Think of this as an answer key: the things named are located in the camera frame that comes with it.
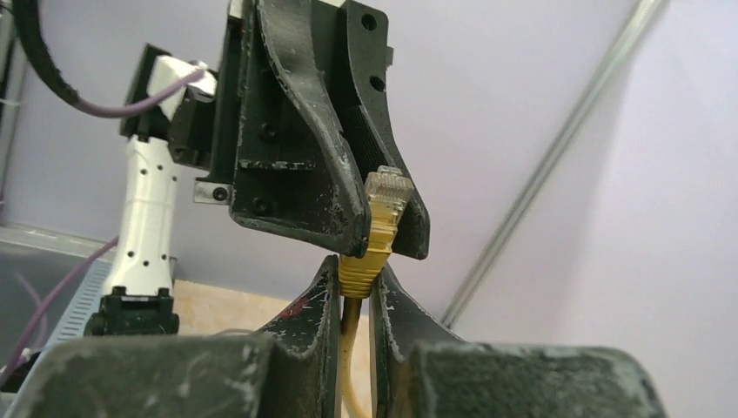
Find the white wall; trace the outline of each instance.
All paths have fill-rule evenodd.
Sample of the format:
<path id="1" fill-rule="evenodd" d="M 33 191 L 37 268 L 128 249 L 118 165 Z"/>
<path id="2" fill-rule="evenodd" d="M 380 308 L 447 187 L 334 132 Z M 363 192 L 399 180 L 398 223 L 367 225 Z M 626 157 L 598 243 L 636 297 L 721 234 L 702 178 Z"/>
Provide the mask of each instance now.
<path id="1" fill-rule="evenodd" d="M 673 1 L 457 331 L 634 354 L 671 416 L 738 411 L 738 3 Z"/>
<path id="2" fill-rule="evenodd" d="M 440 314 L 583 90 L 633 0 L 367 0 L 390 17 L 395 138 L 432 218 L 431 255 L 393 259 Z M 44 31 L 89 99 L 119 103 L 145 42 L 215 64 L 226 0 L 54 0 Z M 95 239 L 117 233 L 124 141 L 29 77 L 10 162 L 10 220 Z M 173 253 L 180 277 L 291 298 L 325 252 L 236 226 L 191 203 L 184 175 Z"/>

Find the yellow ethernet cable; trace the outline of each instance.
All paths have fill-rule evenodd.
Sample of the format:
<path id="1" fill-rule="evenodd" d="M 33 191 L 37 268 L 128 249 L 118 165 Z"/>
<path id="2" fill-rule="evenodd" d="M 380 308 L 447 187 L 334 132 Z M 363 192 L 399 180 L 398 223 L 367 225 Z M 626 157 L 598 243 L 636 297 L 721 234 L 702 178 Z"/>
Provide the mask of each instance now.
<path id="1" fill-rule="evenodd" d="M 392 254 L 397 225 L 413 194 L 413 182 L 402 171 L 381 165 L 366 177 L 365 191 L 372 211 L 369 243 L 362 258 L 341 256 L 340 293 L 344 297 L 341 318 L 341 386 L 346 410 L 352 418 L 369 415 L 361 410 L 351 384 L 351 354 L 361 315 L 361 301 L 372 294 L 372 285 Z"/>

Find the red mark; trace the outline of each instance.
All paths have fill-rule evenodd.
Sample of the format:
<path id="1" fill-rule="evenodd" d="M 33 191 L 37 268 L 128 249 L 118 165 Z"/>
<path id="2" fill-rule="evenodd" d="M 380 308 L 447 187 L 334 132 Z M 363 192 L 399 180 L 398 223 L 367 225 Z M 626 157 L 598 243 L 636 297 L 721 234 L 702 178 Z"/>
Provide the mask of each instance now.
<path id="1" fill-rule="evenodd" d="M 302 312 L 303 308 L 305 308 L 305 305 L 307 305 L 307 302 L 309 302 L 307 298 L 302 298 L 295 300 L 290 306 L 286 307 L 284 311 L 279 313 L 279 317 L 283 320 L 290 319 L 291 317 L 298 315 L 300 312 Z"/>

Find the blue-gray vented panel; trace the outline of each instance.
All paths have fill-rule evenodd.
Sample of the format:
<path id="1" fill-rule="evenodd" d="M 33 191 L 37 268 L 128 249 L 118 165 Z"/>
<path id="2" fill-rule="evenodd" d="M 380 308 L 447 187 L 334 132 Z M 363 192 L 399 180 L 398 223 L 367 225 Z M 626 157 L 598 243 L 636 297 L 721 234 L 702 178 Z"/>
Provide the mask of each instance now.
<path id="1" fill-rule="evenodd" d="M 97 260 L 87 270 L 87 274 L 82 278 L 79 288 L 72 296 L 69 305 L 59 319 L 54 331 L 50 334 L 46 348 L 51 347 L 60 342 L 81 338 L 84 332 L 84 325 L 90 316 L 97 311 L 100 305 L 101 290 L 103 283 L 108 277 L 111 270 L 111 263 L 107 261 Z M 45 350 L 39 355 L 37 362 L 44 359 Z M 29 372 L 26 381 L 33 379 L 34 368 Z M 21 387 L 18 394 L 25 390 L 25 385 Z M 12 416 L 13 405 L 10 405 L 6 416 Z"/>

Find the yellow connector boot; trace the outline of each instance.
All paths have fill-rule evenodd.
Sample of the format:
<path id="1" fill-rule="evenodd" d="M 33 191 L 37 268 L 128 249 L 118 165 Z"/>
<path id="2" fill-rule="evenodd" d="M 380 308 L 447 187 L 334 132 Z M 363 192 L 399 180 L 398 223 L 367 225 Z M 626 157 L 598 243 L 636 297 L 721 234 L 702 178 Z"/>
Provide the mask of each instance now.
<path id="1" fill-rule="evenodd" d="M 380 166 L 366 177 L 366 196 L 372 210 L 372 226 L 366 255 L 362 258 L 341 256 L 340 293 L 344 297 L 341 319 L 341 384 L 349 415 L 367 417 L 359 407 L 351 384 L 351 354 L 359 326 L 361 301 L 372 294 L 372 285 L 392 254 L 397 225 L 413 194 L 413 182 L 402 177 L 397 168 Z"/>

